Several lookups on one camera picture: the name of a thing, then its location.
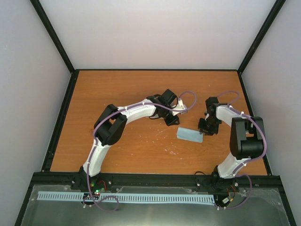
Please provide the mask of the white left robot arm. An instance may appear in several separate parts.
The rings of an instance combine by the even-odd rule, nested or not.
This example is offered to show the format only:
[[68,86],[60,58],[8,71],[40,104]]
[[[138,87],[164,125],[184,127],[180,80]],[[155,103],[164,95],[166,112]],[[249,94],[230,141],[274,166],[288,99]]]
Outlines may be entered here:
[[171,90],[162,95],[149,96],[142,101],[116,107],[107,105],[96,123],[93,131],[93,145],[83,170],[86,173],[81,183],[86,189],[94,189],[98,184],[98,175],[108,150],[117,143],[127,124],[141,118],[161,118],[167,126],[178,125],[179,113],[186,110],[183,101]]

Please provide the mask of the light blue cleaning cloth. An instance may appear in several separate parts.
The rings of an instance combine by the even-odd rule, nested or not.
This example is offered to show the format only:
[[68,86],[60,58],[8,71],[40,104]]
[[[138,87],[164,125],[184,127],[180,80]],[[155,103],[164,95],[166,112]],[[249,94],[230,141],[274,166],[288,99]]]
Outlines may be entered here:
[[197,130],[187,129],[179,127],[176,133],[178,139],[202,143],[203,142],[203,134]]

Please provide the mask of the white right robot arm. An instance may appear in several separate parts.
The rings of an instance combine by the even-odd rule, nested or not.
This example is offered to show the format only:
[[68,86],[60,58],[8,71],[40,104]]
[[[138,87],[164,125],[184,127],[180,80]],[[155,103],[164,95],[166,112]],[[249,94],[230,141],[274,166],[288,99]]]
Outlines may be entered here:
[[205,118],[200,118],[198,129],[206,136],[218,134],[222,122],[230,127],[230,153],[213,171],[216,178],[230,179],[249,162],[262,158],[267,151],[264,124],[261,117],[251,117],[222,104],[218,97],[206,101]]

